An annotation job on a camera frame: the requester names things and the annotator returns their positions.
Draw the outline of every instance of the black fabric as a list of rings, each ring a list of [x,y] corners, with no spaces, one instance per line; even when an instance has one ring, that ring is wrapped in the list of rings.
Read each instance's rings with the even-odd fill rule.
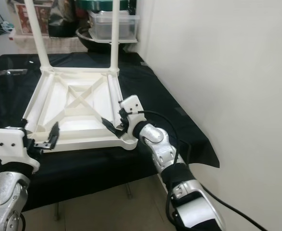
[[[108,67],[110,55],[98,53],[72,53],[49,55],[53,66]],[[119,83],[124,98],[138,95],[145,110],[167,116],[178,129],[181,139],[192,145],[191,163],[219,167],[219,161],[207,137],[189,116],[179,113],[180,105],[168,93],[148,66],[136,53],[121,53],[119,57]],[[22,76],[0,76],[0,128],[19,126],[24,111],[40,78],[37,55],[3,55],[0,70],[28,69]],[[154,115],[148,115],[158,127],[169,132],[169,125]],[[186,145],[180,147],[185,159]],[[95,193],[119,184],[141,179],[156,173],[148,149],[138,143],[131,151],[120,147],[77,150],[45,154],[39,171],[33,176],[28,189],[25,210]]]
[[[57,38],[75,36],[79,25],[75,12],[74,0],[54,0],[48,19],[49,36]]]
[[[195,179],[189,167],[183,163],[176,163],[175,165],[168,166],[161,172],[161,178],[168,191],[172,190],[181,182]]]
[[[116,135],[118,138],[120,138],[124,133],[127,132],[127,129],[125,130],[117,130],[114,125],[108,121],[105,118],[101,118],[102,120],[102,124],[110,131],[112,132],[114,135]]]
[[[149,124],[150,122],[147,120],[147,121],[141,121],[139,122],[136,126],[135,126],[135,129],[133,129],[133,136],[136,137],[137,139],[140,138],[140,132],[141,130],[143,129],[143,127],[146,125],[146,124]]]
[[[177,224],[180,224],[179,227],[176,227],[177,231],[186,231],[184,224],[179,216],[175,216],[176,213],[173,213],[174,220],[176,220]],[[193,226],[193,230],[197,231],[221,231],[215,219],[210,219],[203,221],[195,226]]]
[[[3,172],[19,172],[21,174],[24,174],[26,177],[31,179],[32,177],[32,172],[33,172],[33,167],[24,163],[20,162],[9,162],[7,164],[4,164],[2,166]]]

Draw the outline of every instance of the white wall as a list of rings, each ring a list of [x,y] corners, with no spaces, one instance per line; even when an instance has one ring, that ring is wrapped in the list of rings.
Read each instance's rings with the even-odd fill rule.
[[[5,0],[0,0],[0,14],[2,18],[7,22],[12,22],[12,18],[10,12],[8,11],[8,7]]]
[[[136,50],[210,139],[218,197],[282,230],[282,0],[138,0]],[[217,203],[229,231],[258,230]]]

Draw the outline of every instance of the plastic container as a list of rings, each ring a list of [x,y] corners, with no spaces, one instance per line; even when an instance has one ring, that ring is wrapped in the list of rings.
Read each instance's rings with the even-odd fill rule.
[[[109,43],[112,34],[112,13],[90,12],[91,28],[88,30],[95,42]],[[119,15],[119,42],[134,43],[139,16]]]

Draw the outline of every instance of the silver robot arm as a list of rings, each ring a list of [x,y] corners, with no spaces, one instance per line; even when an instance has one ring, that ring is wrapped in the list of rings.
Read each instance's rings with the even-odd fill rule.
[[[18,230],[19,217],[27,201],[30,178],[37,172],[39,158],[45,149],[53,149],[59,137],[56,123],[49,135],[49,141],[35,143],[28,139],[24,128],[0,129],[0,231]]]
[[[174,223],[177,228],[208,228],[225,230],[221,216],[204,193],[201,184],[194,178],[189,167],[169,142],[168,133],[148,123],[142,105],[136,95],[120,103],[123,131],[130,137],[140,139],[152,152],[152,160],[171,195],[175,209]]]

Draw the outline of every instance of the table leg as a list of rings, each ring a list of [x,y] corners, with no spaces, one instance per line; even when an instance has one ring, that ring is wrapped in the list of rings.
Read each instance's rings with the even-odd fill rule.
[[[132,199],[132,192],[131,192],[129,183],[126,183],[125,187],[126,187],[126,192],[127,192],[128,199]]]
[[[60,215],[59,215],[59,202],[54,204],[54,217],[53,219],[55,221],[60,219]]]

